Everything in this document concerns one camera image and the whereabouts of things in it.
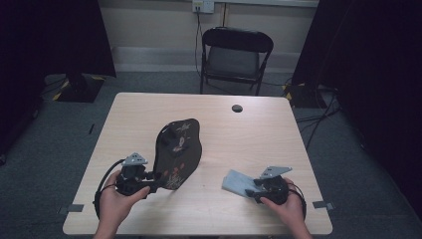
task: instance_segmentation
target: black chair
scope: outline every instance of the black chair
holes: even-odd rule
[[[273,40],[261,32],[228,27],[207,30],[202,36],[200,94],[204,80],[208,84],[208,79],[215,79],[251,84],[250,89],[257,85],[257,96],[273,47]]]

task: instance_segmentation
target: hand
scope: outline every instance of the hand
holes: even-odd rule
[[[105,182],[105,187],[100,199],[100,222],[94,238],[113,238],[120,223],[127,217],[134,203],[145,198],[149,192],[146,186],[133,195],[124,196],[115,190],[113,185],[116,182],[120,170],[113,173]]]
[[[284,180],[288,184],[290,190],[296,191],[291,180],[288,178],[284,178]],[[282,205],[278,205],[266,197],[261,197],[260,200],[277,213],[282,222],[291,229],[295,238],[312,238],[312,235],[305,224],[301,199],[297,195],[289,192],[288,200]]]

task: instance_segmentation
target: wall outlet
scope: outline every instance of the wall outlet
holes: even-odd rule
[[[213,1],[192,0],[192,12],[214,13]]]

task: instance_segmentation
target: gray carpet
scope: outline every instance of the gray carpet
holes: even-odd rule
[[[284,84],[290,76],[266,74],[260,96],[282,96],[281,86],[275,85]],[[46,82],[62,77],[49,76]],[[213,85],[228,92],[206,86],[204,93],[254,93],[246,85]],[[43,95],[38,117],[0,167],[0,238],[72,238],[63,233],[66,216],[58,210],[73,202],[114,96],[120,92],[198,94],[199,80],[194,72],[118,73],[116,79],[106,79],[92,104],[54,102],[56,91]],[[331,93],[323,96],[329,102]],[[339,107],[336,101],[333,106]],[[297,119],[323,112],[294,109]],[[299,123],[304,143],[313,130],[306,127],[310,123]],[[320,123],[309,156],[324,200],[335,205],[329,212],[333,232],[320,238],[422,238],[420,221],[389,175],[362,150],[358,131],[342,112]]]

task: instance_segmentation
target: wooden table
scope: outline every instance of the wooden table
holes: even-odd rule
[[[233,105],[243,108],[232,111]],[[288,101],[284,98],[120,93],[115,97],[64,232],[92,235],[98,225],[92,204],[109,167],[138,152],[155,157],[158,132],[169,122],[200,122],[203,151],[198,168],[176,191],[158,189],[136,203],[120,225],[121,235],[280,235],[288,228],[265,205],[222,189],[230,169],[259,177],[269,166],[291,166],[283,174],[298,185],[308,203],[312,234],[329,234],[331,222]]]

